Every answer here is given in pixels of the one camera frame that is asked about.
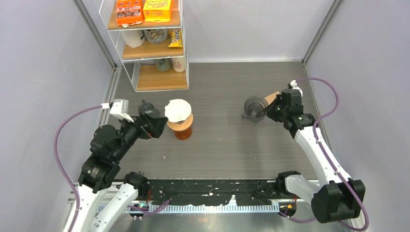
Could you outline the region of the round wooden dripper stand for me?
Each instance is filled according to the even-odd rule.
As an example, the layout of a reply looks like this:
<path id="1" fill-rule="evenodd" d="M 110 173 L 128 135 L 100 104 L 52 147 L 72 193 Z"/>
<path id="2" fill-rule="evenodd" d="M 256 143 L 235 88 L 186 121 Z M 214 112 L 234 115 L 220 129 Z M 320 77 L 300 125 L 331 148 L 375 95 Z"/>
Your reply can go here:
<path id="1" fill-rule="evenodd" d="M 167 122 L 167 126 L 173 131 L 185 131 L 191 127 L 193 123 L 193 114 L 190 114 L 188 118 L 182 123 Z"/>

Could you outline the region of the amber glass jar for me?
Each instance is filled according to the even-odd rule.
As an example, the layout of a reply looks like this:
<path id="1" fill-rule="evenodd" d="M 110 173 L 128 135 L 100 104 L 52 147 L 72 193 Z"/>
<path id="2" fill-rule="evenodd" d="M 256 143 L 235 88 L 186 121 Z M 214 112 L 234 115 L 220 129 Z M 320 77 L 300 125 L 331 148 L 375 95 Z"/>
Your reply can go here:
<path id="1" fill-rule="evenodd" d="M 183 130 L 183 131 L 174 131 L 174 135 L 179 140 L 187 140 L 192 135 L 192 129 L 191 129 L 191 127 L 189 127 L 189 128 L 187 128 L 186 130 Z"/>

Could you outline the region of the white paper coffee filter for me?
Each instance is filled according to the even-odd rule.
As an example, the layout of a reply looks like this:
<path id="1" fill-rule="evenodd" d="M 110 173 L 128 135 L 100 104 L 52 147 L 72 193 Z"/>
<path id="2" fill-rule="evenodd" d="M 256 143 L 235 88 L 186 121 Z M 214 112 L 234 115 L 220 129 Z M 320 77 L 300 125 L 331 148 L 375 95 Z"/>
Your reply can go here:
<path id="1" fill-rule="evenodd" d="M 169 100 L 169 103 L 165 106 L 165 117 L 172 123 L 178 123 L 185 121 L 191 115 L 191 105 L 183 99 Z"/>

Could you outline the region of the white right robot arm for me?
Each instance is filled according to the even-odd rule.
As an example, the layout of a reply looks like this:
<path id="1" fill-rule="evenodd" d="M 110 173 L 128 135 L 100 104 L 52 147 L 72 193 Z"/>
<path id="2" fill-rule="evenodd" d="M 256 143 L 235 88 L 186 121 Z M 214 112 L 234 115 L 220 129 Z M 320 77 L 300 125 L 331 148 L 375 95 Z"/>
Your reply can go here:
<path id="1" fill-rule="evenodd" d="M 319 181 L 315 185 L 295 171 L 280 173 L 282 181 L 276 185 L 278 196 L 286 199 L 294 194 L 300 197 L 310 204 L 320 223 L 359 217 L 365 185 L 361 180 L 352 179 L 338 163 L 314 116 L 304 113 L 301 92 L 297 89 L 276 92 L 264 113 L 289 131 L 305 152 Z"/>

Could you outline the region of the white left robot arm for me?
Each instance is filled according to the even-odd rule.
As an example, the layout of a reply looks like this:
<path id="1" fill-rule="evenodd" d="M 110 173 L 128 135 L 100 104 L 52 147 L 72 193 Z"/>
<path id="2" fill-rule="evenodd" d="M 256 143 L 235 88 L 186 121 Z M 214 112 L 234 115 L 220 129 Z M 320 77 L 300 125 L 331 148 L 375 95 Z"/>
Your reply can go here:
<path id="1" fill-rule="evenodd" d="M 106 232 L 134 200 L 143 200 L 149 191 L 146 177 L 130 172 L 108 205 L 100 206 L 116 175 L 120 161 L 138 139 L 160 138 L 167 124 L 166 117 L 133 116 L 132 121 L 121 120 L 120 129 L 112 125 L 98 127 L 90 142 L 91 155 L 82 165 L 78 188 L 74 189 L 72 208 L 65 232 Z"/>

